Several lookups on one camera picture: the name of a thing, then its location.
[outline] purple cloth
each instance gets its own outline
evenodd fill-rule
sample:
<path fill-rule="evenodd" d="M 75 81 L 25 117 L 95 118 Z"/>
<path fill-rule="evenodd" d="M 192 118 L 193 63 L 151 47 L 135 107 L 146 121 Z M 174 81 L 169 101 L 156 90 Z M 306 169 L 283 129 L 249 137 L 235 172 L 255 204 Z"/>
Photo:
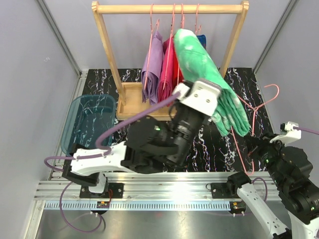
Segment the purple cloth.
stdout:
<path fill-rule="evenodd" d="M 157 89 L 160 80 L 161 66 L 163 64 L 163 42 L 161 34 L 156 31 L 153 34 L 152 45 L 150 51 L 150 61 L 149 61 L 149 72 L 148 72 L 148 82 L 146 85 L 146 90 L 144 90 L 144 83 L 146 77 L 146 68 L 148 65 L 147 54 L 144 66 L 142 68 L 141 78 L 142 78 L 142 101 L 146 102 L 146 99 L 150 100 L 151 105 L 158 103 Z"/>

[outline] wooden pole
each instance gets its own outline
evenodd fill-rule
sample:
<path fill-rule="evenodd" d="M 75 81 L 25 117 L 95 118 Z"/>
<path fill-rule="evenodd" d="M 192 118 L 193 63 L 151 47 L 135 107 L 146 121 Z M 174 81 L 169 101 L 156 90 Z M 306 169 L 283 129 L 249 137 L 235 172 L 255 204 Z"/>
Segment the wooden pole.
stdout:
<path fill-rule="evenodd" d="M 242 12 L 240 14 L 238 14 L 236 17 L 233 29 L 232 29 L 231 34 L 230 34 L 230 38 L 228 41 L 228 45 L 226 48 L 224 59 L 222 61 L 222 64 L 221 64 L 221 67 L 219 70 L 219 72 L 223 78 L 225 77 L 227 68 L 228 68 L 229 63 L 230 63 L 230 59 L 234 53 L 235 46 L 236 46 L 240 31 L 241 31 L 241 28 L 244 24 L 245 17 L 247 15 L 247 11 L 249 8 L 249 3 L 247 1 L 242 1 L 241 4 L 243 6 Z"/>
<path fill-rule="evenodd" d="M 93 15 L 94 15 L 95 22 L 96 22 L 96 25 L 98 27 L 98 30 L 99 30 L 99 33 L 101 36 L 101 40 L 103 43 L 103 47 L 104 47 L 106 56 L 107 56 L 108 61 L 110 63 L 110 68 L 111 68 L 111 72 L 113 75 L 113 79 L 114 79 L 116 88 L 119 92 L 119 98 L 121 98 L 122 104 L 125 105 L 126 104 L 125 92 L 124 92 L 124 89 L 122 86 L 121 78 L 119 75 L 119 70 L 118 70 L 118 67 L 116 65 L 116 61 L 115 61 L 115 57 L 114 57 L 114 54 L 112 51 L 110 39 L 109 39 L 108 33 L 106 31 L 105 22 L 104 22 L 102 14 L 98 12 L 98 7 L 99 7 L 99 3 L 97 1 L 92 2 Z"/>
<path fill-rule="evenodd" d="M 183 5 L 183 13 L 196 13 L 197 5 Z M 243 5 L 199 5 L 199 14 L 239 14 Z M 151 5 L 99 5 L 99 14 L 150 14 Z M 173 5 L 153 5 L 153 14 L 172 14 Z M 175 13 L 181 13 L 181 5 L 175 6 Z"/>

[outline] wooden clothing rack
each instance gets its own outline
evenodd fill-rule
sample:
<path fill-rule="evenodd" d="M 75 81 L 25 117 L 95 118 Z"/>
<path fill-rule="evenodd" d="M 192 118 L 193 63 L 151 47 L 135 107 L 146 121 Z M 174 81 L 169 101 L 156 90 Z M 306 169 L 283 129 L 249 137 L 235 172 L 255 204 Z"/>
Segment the wooden clothing rack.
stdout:
<path fill-rule="evenodd" d="M 239 5 L 199 5 L 199 14 L 237 14 L 233 29 L 230 34 L 226 52 L 220 67 L 220 74 L 225 76 L 230 59 L 234 53 L 234 49 L 244 24 L 244 20 L 248 11 L 249 3 L 242 1 Z M 181 13 L 181 5 L 175 5 L 175 13 Z M 183 5 L 184 14 L 195 14 L 197 5 Z M 92 2 L 92 11 L 98 27 L 101 40 L 108 61 L 110 63 L 111 72 L 114 78 L 116 88 L 119 93 L 119 102 L 117 108 L 118 120 L 126 120 L 139 112 L 148 109 L 149 102 L 142 103 L 142 84 L 141 83 L 122 83 L 119 71 L 115 62 L 110 39 L 106 30 L 103 14 L 150 14 L 151 5 L 99 5 L 97 1 Z M 153 5 L 152 14 L 172 14 L 173 5 Z M 150 114 L 158 120 L 170 120 L 168 107 L 159 109 Z"/>

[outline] white wall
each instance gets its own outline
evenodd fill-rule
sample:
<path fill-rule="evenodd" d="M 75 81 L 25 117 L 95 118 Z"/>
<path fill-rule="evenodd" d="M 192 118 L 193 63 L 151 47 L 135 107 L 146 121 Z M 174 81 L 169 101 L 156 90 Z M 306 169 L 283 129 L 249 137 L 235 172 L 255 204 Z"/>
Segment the white wall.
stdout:
<path fill-rule="evenodd" d="M 34 0 L 0 3 L 0 234 L 21 238 L 77 77 Z"/>
<path fill-rule="evenodd" d="M 261 86 L 275 83 L 280 87 L 278 98 L 267 107 L 276 132 L 285 121 L 319 130 L 318 8 L 318 0 L 299 1 L 257 72 Z M 270 99 L 274 92 L 264 89 L 263 95 Z M 304 132 L 294 143 L 305 150 L 314 165 L 311 179 L 317 185 L 318 142 L 318 136 Z"/>
<path fill-rule="evenodd" d="M 230 66 L 254 67 L 289 0 L 250 0 L 242 33 Z M 240 4 L 241 0 L 100 0 L 100 4 Z M 93 18 L 92 0 L 46 0 L 46 3 L 81 69 L 109 68 Z M 160 15 L 159 30 L 169 37 L 171 15 Z M 150 16 L 147 14 L 105 15 L 107 30 L 119 68 L 141 68 L 150 42 Z M 199 15 L 207 51 L 220 66 L 235 15 Z M 185 28 L 194 29 L 195 15 L 185 17 Z M 175 29 L 180 26 L 176 15 Z"/>

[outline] black marble tabletop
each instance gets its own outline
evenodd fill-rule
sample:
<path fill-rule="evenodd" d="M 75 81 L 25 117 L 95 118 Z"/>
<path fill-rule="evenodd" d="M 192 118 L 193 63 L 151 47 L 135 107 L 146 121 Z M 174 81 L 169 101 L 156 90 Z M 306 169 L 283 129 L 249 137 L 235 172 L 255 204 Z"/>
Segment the black marble tabletop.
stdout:
<path fill-rule="evenodd" d="M 119 69 L 122 82 L 140 82 L 140 69 Z M 225 81 L 234 91 L 252 107 L 263 103 L 260 89 L 251 68 L 229 68 Z M 88 72 L 83 95 L 109 94 L 117 101 L 118 92 L 110 69 L 91 69 Z M 244 105 L 250 124 L 252 125 L 253 110 Z M 112 144 L 127 139 L 129 126 L 113 134 Z M 256 114 L 255 135 L 272 132 L 265 107 Z M 251 159 L 247 156 L 245 139 L 235 133 L 241 155 L 247 171 L 252 170 Z M 194 139 L 193 146 L 186 159 L 185 172 L 228 172 L 242 171 L 243 167 L 236 149 L 232 134 L 222 137 L 215 125 L 203 126 Z M 264 171 L 261 162 L 254 160 L 255 171 Z M 163 171 L 174 171 L 163 167 Z"/>

